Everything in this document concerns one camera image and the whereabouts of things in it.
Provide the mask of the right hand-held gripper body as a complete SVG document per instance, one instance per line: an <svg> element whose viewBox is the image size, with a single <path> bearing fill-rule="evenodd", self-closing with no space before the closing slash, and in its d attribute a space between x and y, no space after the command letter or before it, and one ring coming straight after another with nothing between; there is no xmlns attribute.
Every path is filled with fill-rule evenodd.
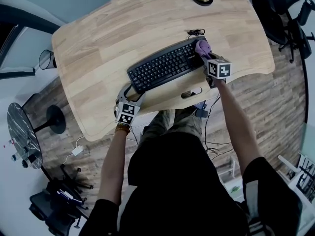
<svg viewBox="0 0 315 236"><path fill-rule="evenodd" d="M210 88L215 88L214 79L223 80L226 82L226 79L231 76L232 63L225 59L211 59L209 54L202 57L204 62L204 74Z"/></svg>

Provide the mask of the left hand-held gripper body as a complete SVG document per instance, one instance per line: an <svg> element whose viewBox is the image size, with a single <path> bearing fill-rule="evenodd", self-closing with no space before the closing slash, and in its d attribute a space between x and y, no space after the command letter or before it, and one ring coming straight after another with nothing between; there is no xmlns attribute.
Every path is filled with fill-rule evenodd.
<svg viewBox="0 0 315 236"><path fill-rule="evenodd" d="M114 108L116 122L131 125L139 110L139 103L128 101L126 98L119 97Z"/></svg>

